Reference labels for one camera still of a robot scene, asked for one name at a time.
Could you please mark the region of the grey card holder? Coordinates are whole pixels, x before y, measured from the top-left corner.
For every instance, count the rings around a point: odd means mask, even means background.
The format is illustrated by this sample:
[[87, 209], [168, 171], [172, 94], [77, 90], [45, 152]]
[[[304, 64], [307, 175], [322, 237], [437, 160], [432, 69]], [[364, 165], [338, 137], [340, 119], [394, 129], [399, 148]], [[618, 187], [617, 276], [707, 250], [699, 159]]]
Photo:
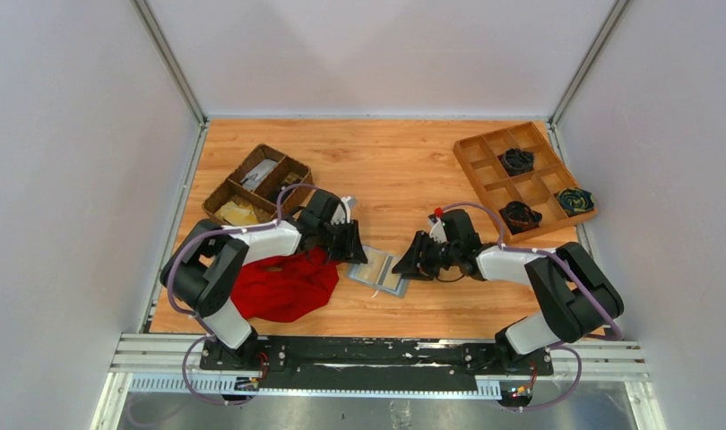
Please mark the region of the grey card holder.
[[347, 277], [376, 291], [403, 298], [409, 281], [401, 274], [393, 272], [395, 264], [401, 258], [367, 245], [363, 246], [363, 250], [367, 263], [351, 263]]

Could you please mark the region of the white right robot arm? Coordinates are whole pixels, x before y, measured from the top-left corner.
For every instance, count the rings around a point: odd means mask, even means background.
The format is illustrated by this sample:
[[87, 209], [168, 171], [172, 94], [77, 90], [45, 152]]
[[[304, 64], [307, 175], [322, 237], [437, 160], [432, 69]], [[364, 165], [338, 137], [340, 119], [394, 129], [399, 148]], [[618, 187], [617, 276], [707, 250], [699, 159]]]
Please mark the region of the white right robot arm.
[[518, 360], [543, 348], [588, 337], [623, 314], [624, 302], [599, 265], [578, 243], [521, 248], [484, 243], [471, 216], [452, 206], [436, 211], [431, 229], [418, 231], [392, 272], [407, 280], [435, 280], [456, 267], [467, 278], [529, 287], [539, 312], [495, 336], [496, 351]]

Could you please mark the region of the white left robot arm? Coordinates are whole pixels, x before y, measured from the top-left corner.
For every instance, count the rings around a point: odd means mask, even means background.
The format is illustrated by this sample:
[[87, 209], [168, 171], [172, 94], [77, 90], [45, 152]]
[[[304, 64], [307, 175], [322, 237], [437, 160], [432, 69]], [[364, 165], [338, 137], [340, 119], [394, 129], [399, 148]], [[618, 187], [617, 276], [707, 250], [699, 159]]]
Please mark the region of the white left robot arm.
[[355, 203], [352, 196], [315, 187], [307, 205], [262, 224], [223, 227], [199, 221], [160, 271], [169, 303], [194, 317], [222, 346], [242, 349], [256, 337], [230, 297], [243, 267], [314, 248], [337, 262], [367, 262], [352, 217]]

